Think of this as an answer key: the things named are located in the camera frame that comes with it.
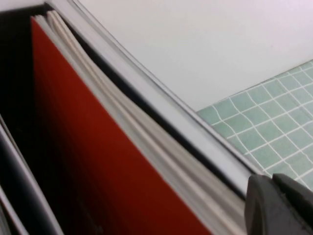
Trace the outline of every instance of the red folder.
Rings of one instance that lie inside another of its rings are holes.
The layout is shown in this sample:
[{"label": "red folder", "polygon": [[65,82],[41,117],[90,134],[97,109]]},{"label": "red folder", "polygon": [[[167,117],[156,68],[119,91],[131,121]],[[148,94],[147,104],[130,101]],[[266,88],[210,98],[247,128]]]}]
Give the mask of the red folder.
[{"label": "red folder", "polygon": [[208,234],[34,19],[32,40],[37,107],[94,232]]}]

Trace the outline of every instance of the grid lines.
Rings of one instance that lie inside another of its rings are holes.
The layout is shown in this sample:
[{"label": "grid lines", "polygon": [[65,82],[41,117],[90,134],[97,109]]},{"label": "grid lines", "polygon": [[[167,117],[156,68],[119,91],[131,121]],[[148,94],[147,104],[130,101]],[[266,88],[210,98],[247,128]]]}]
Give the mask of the grid lines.
[{"label": "grid lines", "polygon": [[313,190],[313,60],[198,114],[265,174]]}]

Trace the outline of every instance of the white surface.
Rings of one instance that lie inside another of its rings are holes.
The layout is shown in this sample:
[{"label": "white surface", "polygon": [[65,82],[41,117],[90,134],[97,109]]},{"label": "white surface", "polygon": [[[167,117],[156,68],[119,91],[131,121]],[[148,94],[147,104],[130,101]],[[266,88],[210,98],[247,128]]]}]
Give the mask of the white surface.
[{"label": "white surface", "polygon": [[313,58],[311,0],[79,0],[194,110]]},{"label": "white surface", "polygon": [[0,11],[43,4],[43,0],[0,0]]}]

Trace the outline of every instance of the paper sheet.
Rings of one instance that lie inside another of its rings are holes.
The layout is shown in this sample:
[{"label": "paper sheet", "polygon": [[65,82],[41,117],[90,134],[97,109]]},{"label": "paper sheet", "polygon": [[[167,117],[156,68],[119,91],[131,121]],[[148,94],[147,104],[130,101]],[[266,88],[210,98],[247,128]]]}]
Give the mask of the paper sheet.
[{"label": "paper sheet", "polygon": [[313,58],[313,1],[79,0],[194,110]]}]

